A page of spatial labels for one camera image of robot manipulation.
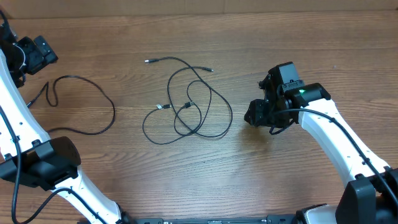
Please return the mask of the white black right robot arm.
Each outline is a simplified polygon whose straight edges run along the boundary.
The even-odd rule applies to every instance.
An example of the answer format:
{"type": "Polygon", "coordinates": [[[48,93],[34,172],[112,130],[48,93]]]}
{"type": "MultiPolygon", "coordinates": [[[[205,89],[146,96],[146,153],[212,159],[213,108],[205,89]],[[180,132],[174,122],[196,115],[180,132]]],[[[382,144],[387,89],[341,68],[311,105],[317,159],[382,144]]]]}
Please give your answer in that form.
{"type": "Polygon", "coordinates": [[[313,205],[266,223],[397,223],[397,169],[362,142],[319,83],[305,84],[293,62],[276,65],[259,82],[264,98],[250,102],[244,119],[271,135],[299,124],[320,145],[345,188],[337,206],[313,205]]]}

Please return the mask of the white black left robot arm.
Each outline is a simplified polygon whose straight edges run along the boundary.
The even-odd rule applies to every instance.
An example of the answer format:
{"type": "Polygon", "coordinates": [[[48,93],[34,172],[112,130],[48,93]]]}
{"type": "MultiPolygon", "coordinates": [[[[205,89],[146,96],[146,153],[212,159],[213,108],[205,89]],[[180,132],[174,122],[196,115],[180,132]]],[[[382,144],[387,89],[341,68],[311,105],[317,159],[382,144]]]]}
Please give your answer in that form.
{"type": "Polygon", "coordinates": [[[81,168],[80,155],[64,136],[51,138],[35,120],[19,88],[33,75],[58,59],[38,36],[18,39],[1,15],[1,178],[14,183],[11,218],[17,223],[19,187],[40,187],[71,203],[87,223],[130,223],[128,214],[105,196],[81,168]]]}

